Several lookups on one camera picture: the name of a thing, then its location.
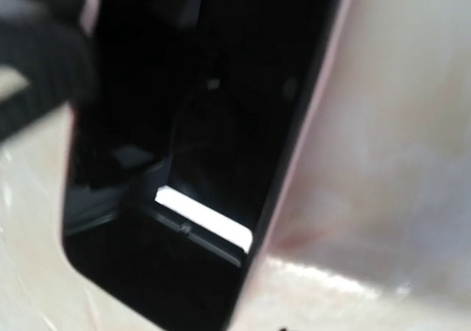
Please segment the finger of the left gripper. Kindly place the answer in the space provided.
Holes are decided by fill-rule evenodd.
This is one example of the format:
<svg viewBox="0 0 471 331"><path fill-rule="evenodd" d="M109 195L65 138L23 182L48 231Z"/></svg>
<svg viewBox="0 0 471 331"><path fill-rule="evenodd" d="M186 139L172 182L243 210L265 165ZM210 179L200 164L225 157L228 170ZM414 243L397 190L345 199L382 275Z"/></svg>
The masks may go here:
<svg viewBox="0 0 471 331"><path fill-rule="evenodd" d="M1 0L1 140L98 85L90 39L36 0Z"/></svg>

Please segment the black phone back up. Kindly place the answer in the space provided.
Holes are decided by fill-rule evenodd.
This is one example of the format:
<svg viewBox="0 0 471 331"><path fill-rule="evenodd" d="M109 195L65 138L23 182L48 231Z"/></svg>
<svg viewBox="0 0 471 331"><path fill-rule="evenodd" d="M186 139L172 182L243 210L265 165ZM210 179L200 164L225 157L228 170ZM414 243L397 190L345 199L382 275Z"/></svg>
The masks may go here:
<svg viewBox="0 0 471 331"><path fill-rule="evenodd" d="M101 0L70 264L164 330L227 330L267 236L341 0Z"/></svg>

